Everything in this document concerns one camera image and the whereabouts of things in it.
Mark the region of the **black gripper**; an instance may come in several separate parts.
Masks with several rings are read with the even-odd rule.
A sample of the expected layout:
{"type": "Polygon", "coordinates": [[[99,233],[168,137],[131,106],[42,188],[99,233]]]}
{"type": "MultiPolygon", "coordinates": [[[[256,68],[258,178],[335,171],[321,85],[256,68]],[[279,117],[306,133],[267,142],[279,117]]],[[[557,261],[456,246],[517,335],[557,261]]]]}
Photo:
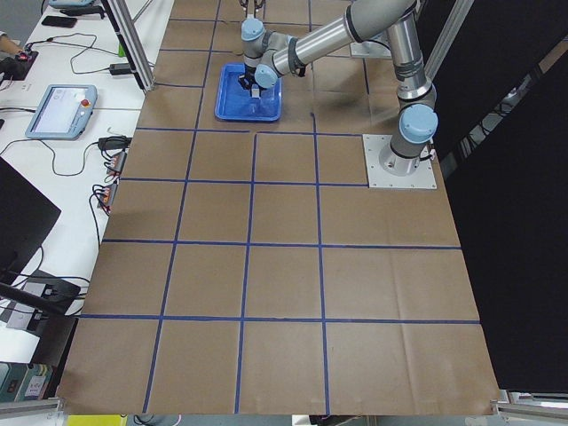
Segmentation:
{"type": "Polygon", "coordinates": [[[246,74],[240,75],[238,82],[243,90],[251,91],[254,86],[254,76],[246,74]]]}

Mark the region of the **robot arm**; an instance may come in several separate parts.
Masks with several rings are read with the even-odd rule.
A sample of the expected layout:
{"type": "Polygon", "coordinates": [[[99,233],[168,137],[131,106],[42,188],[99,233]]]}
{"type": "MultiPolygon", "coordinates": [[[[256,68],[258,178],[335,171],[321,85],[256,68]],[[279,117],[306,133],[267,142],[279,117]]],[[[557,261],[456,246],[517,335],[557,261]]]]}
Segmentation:
{"type": "Polygon", "coordinates": [[[426,161],[422,152],[438,128],[437,93],[425,71],[416,8],[415,1],[353,1],[340,17],[302,37],[268,30],[248,15],[241,23],[244,68],[238,83],[257,97],[281,77],[303,77],[310,64],[343,48],[382,47],[398,82],[399,112],[379,163],[393,176],[410,176],[426,161]]]}

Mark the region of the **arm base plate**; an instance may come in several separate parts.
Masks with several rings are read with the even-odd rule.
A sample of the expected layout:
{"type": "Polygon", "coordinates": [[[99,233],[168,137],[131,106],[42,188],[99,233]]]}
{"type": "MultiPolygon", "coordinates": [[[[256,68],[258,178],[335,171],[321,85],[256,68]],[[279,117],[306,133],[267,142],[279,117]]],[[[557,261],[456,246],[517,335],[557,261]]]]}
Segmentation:
{"type": "Polygon", "coordinates": [[[412,159],[391,150],[391,135],[362,135],[368,187],[387,190],[436,190],[433,152],[425,146],[412,159]]]}
{"type": "Polygon", "coordinates": [[[384,42],[351,43],[350,52],[354,58],[391,59],[390,46],[384,42]]]}

